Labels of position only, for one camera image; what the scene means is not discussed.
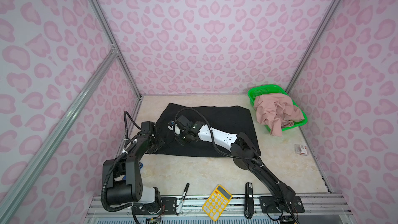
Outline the black shirt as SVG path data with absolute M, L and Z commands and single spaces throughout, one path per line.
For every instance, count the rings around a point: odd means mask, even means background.
M 211 144 L 211 138 L 205 141 L 186 142 L 183 145 L 176 140 L 177 137 L 174 135 L 173 131 L 169 129 L 168 124 L 170 121 L 174 120 L 177 112 L 183 110 L 183 108 L 185 107 L 182 105 L 170 103 L 157 120 L 157 131 L 164 141 L 164 145 L 156 151 L 155 154 L 220 158 L 222 155 L 214 149 Z M 253 143 L 256 150 L 258 152 L 261 151 L 250 110 L 241 106 L 199 106 L 194 109 L 208 120 L 213 130 L 216 145 L 221 151 L 229 153 L 229 150 L 225 149 L 225 147 L 221 146 L 218 142 L 218 134 L 220 132 L 236 135 L 244 133 Z

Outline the pink garment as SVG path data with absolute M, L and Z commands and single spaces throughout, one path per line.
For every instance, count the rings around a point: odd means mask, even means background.
M 257 122 L 268 126 L 272 136 L 282 137 L 283 128 L 293 127 L 297 122 L 305 120 L 291 97 L 282 93 L 257 96 L 254 109 Z

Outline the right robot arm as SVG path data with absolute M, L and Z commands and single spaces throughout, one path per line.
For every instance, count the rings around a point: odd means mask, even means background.
M 259 149 L 255 148 L 246 134 L 242 132 L 239 134 L 226 133 L 200 121 L 187 127 L 170 123 L 169 129 L 173 131 L 176 140 L 183 144 L 198 141 L 212 143 L 218 154 L 232 158 L 236 166 L 250 171 L 264 184 L 281 210 L 293 213 L 295 191 L 268 169 L 260 158 Z

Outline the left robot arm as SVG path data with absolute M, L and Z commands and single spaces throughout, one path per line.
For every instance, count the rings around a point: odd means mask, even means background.
M 141 131 L 127 139 L 123 152 L 107 160 L 102 167 L 101 204 L 108 212 L 118 212 L 139 204 L 150 214 L 162 209 L 157 187 L 144 186 L 140 161 L 145 154 L 156 152 L 164 144 L 155 123 L 142 122 Z

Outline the black marker pen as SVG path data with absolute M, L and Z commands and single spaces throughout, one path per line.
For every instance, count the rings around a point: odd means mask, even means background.
M 183 194 L 181 196 L 180 202 L 178 204 L 178 207 L 177 207 L 177 210 L 176 210 L 176 213 L 175 213 L 176 216 L 178 216 L 181 213 L 181 210 L 182 210 L 182 207 L 183 207 L 183 203 L 184 203 L 185 198 L 186 198 L 187 193 L 188 193 L 189 186 L 190 186 L 190 184 L 186 183 L 186 186 L 184 188 Z

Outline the yellow calculator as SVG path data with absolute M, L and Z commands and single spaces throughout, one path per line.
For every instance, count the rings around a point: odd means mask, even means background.
M 202 210 L 212 221 L 216 222 L 232 198 L 229 191 L 222 185 L 218 185 L 203 204 Z

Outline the black stapler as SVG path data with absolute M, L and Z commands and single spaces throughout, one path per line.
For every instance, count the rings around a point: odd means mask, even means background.
M 254 194 L 252 183 L 245 184 L 245 202 L 244 202 L 244 216 L 246 219 L 252 219 L 255 213 Z

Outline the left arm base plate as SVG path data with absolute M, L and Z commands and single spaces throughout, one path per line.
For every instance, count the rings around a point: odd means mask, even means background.
M 177 198 L 162 197 L 160 202 L 144 205 L 133 205 L 132 212 L 135 215 L 175 215 L 177 209 Z

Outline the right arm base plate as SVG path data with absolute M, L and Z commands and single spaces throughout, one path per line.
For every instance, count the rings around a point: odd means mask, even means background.
M 266 196 L 262 196 L 259 197 L 259 201 L 260 201 L 260 206 L 262 209 L 262 213 L 263 214 L 281 214 L 281 211 L 284 214 L 289 214 L 289 211 L 287 209 L 287 207 L 285 206 L 285 202 L 283 200 L 278 200 L 275 197 L 266 197 Z M 299 196 L 295 196 L 294 197 L 294 201 L 293 201 L 293 208 L 292 211 L 296 214 L 296 213 L 304 213 L 305 212 L 305 208 L 304 208 L 304 204 L 301 200 L 301 198 Z

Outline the aluminium mounting rail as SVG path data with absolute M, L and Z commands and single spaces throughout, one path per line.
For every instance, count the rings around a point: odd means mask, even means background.
M 274 224 L 276 214 L 263 214 L 259 197 L 255 195 L 255 213 L 252 219 L 244 217 L 244 195 L 235 195 L 218 219 L 219 224 Z M 305 212 L 299 214 L 298 220 L 302 224 L 354 224 L 355 219 L 343 195 L 327 193 L 299 194 Z M 187 196 L 181 213 L 163 215 L 163 224 L 211 224 L 213 221 L 204 213 L 202 206 L 207 195 Z M 131 209 L 110 213 L 103 209 L 100 198 L 95 197 L 85 217 L 85 224 L 133 224 Z

